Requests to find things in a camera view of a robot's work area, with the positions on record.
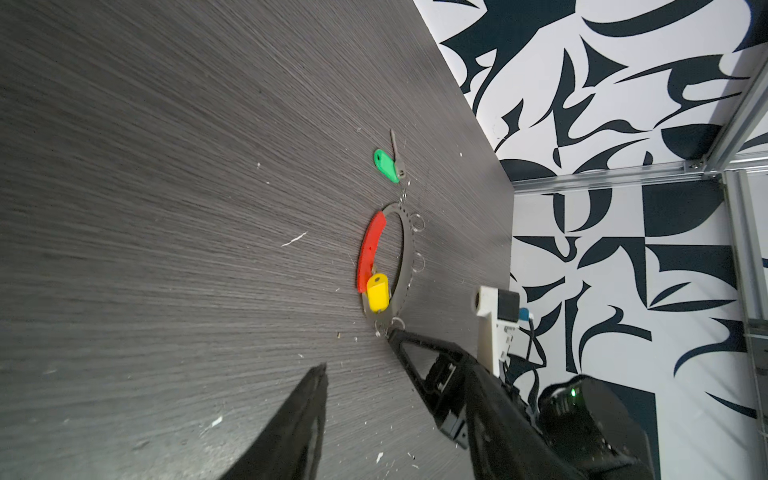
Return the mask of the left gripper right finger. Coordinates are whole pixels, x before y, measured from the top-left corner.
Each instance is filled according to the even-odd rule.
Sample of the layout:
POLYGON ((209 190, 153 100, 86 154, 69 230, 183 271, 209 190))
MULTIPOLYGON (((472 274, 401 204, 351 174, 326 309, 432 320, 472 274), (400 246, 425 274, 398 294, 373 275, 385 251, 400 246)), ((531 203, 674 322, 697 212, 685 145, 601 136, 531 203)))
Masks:
POLYGON ((455 343, 392 328, 389 346, 437 429, 470 452, 476 479, 574 479, 535 428, 519 391, 455 343))

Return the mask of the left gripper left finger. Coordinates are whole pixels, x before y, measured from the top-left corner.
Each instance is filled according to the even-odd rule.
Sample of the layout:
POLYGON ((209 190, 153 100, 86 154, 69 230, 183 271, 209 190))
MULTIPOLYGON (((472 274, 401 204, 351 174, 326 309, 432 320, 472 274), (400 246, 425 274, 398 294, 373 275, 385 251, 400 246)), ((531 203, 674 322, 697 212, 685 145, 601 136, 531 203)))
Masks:
POLYGON ((314 479, 325 432, 327 365, 310 368, 224 479, 314 479))

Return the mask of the metal keyring with red grip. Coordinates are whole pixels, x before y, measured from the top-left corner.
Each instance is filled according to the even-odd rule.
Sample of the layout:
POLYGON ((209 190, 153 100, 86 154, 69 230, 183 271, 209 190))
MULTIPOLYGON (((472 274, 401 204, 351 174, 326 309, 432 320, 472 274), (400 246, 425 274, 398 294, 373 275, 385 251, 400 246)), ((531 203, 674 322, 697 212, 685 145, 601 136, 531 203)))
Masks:
POLYGON ((402 328, 402 313, 409 297, 413 277, 425 266, 416 248, 416 235, 424 228, 421 215, 404 203, 390 203, 376 211, 363 234, 357 257, 355 288, 363 316, 371 324, 373 335, 382 338, 391 326, 402 328), (366 283, 376 274, 388 277, 390 305, 380 313, 368 308, 366 283))

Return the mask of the yellow capped key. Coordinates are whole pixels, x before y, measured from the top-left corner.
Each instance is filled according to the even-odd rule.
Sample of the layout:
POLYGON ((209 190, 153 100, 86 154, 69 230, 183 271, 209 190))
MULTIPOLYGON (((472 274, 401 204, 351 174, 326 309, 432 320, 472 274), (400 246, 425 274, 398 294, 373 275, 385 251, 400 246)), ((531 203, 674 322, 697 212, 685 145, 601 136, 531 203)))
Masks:
POLYGON ((372 275, 366 283, 368 308, 373 313, 384 312, 390 305, 388 277, 383 273, 372 275))

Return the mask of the green capped key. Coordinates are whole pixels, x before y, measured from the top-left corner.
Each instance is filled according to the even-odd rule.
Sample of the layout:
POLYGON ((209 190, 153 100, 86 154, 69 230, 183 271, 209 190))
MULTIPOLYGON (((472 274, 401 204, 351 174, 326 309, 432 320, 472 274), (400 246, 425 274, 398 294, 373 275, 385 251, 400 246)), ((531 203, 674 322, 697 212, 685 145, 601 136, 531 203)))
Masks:
POLYGON ((377 170, 390 182, 400 184, 406 178, 404 162, 399 158, 396 134, 390 130, 391 153, 383 149, 373 152, 373 162, 377 170))

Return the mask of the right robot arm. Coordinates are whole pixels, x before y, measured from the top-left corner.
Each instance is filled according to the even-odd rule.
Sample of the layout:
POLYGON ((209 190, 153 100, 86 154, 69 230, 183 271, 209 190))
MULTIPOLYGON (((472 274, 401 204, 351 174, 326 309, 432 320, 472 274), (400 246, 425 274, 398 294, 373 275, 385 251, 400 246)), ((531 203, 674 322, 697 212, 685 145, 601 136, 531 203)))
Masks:
POLYGON ((588 375, 547 386, 536 424, 554 452, 589 479, 654 479, 647 433, 608 384, 588 375))

